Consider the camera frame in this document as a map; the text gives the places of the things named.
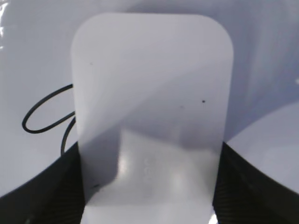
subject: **white plastic card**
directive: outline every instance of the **white plastic card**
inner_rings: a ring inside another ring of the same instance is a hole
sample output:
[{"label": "white plastic card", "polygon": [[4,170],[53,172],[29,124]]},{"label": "white plastic card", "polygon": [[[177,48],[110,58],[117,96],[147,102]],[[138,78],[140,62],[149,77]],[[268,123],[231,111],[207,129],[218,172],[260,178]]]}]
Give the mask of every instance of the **white plastic card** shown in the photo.
[{"label": "white plastic card", "polygon": [[102,14],[71,55],[89,223],[208,223],[233,65],[225,29]]}]

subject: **white plastic surface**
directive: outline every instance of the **white plastic surface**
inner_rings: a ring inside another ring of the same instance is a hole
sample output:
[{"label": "white plastic surface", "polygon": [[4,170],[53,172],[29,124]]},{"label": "white plastic surface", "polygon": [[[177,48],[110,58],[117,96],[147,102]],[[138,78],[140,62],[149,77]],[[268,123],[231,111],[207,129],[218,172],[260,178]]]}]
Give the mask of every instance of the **white plastic surface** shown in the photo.
[{"label": "white plastic surface", "polygon": [[207,224],[233,64],[225,29],[102,14],[71,55],[88,223]]},{"label": "white plastic surface", "polygon": [[[99,13],[202,14],[224,26],[235,54],[225,140],[298,100],[297,0],[2,0],[0,4],[0,196],[60,156],[67,123],[45,134],[31,135],[22,130],[21,121],[34,103],[72,81],[74,34]],[[72,95],[67,94],[55,98],[55,106],[44,105],[41,114],[34,114],[29,121],[30,127],[42,127],[73,110]],[[263,106],[246,115],[257,105]],[[68,145],[77,139],[74,130],[72,134]]]}]

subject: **black mesh material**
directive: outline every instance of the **black mesh material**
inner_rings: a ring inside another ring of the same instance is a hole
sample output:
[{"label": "black mesh material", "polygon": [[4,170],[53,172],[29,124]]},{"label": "black mesh material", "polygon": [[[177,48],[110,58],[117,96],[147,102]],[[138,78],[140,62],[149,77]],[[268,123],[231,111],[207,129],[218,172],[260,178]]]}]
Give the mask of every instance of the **black mesh material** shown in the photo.
[{"label": "black mesh material", "polygon": [[297,224],[299,195],[223,144],[213,206],[220,224]]},{"label": "black mesh material", "polygon": [[80,157],[77,157],[33,224],[80,224],[84,206]]},{"label": "black mesh material", "polygon": [[84,206],[75,144],[41,174],[0,198],[0,224],[79,224]]}]

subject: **black cable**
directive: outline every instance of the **black cable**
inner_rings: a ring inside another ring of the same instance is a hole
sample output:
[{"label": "black cable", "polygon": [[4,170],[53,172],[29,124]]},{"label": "black cable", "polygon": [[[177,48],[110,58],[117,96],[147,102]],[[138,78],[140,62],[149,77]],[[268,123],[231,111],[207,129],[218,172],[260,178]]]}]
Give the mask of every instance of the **black cable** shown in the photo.
[{"label": "black cable", "polygon": [[[52,97],[58,95],[59,93],[62,93],[68,89],[71,89],[73,88],[73,84],[70,84],[70,85],[67,85],[59,90],[56,90],[52,93],[50,93],[48,96],[44,97],[43,99],[41,99],[40,101],[38,101],[28,112],[27,114],[25,115],[23,121],[22,121],[22,127],[23,129],[28,132],[28,133],[31,133],[31,134],[39,134],[39,133],[43,133],[43,132],[46,132],[54,127],[56,127],[57,125],[60,125],[62,122],[66,121],[67,119],[71,118],[72,116],[75,116],[75,112],[71,112],[69,113],[68,115],[66,115],[65,117],[59,119],[58,121],[54,122],[53,124],[47,126],[47,127],[44,127],[42,129],[38,129],[38,130],[30,130],[29,128],[27,128],[26,126],[26,123],[28,121],[28,119],[30,118],[30,116],[33,114],[33,112],[39,108],[42,104],[44,104],[46,101],[48,101],[49,99],[51,99]],[[66,144],[66,140],[67,140],[67,137],[72,129],[72,127],[75,125],[76,123],[76,118],[74,117],[70,124],[68,125],[68,127],[66,128],[65,130],[65,133],[64,133],[64,136],[63,136],[63,139],[62,139],[62,143],[61,143],[61,149],[60,149],[60,153],[61,155],[64,153],[64,148],[65,148],[65,144]]]},{"label": "black cable", "polygon": [[61,148],[60,148],[61,155],[64,153],[67,137],[69,136],[69,133],[70,133],[71,129],[73,128],[73,126],[75,125],[75,123],[76,123],[76,117],[74,117],[71,120],[70,124],[67,126],[67,128],[65,130],[65,133],[64,133],[64,136],[63,136],[62,142],[61,142]]}]

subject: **white backdrop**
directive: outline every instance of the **white backdrop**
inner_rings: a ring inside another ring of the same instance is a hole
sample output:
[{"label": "white backdrop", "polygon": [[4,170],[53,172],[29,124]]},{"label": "white backdrop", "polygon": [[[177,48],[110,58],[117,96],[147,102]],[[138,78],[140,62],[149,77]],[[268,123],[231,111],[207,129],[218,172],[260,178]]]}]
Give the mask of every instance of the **white backdrop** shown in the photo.
[{"label": "white backdrop", "polygon": [[[235,51],[225,140],[263,115],[298,100],[295,82],[299,70],[298,1],[180,2],[1,1],[0,195],[28,181],[59,157],[61,138],[68,122],[49,132],[32,135],[23,131],[21,121],[38,100],[71,83],[70,46],[74,33],[80,24],[100,12],[203,14],[225,27]],[[29,120],[29,126],[44,127],[71,112],[70,93],[43,105]],[[250,110],[258,104],[257,109]],[[76,139],[73,130],[68,146]]]}]

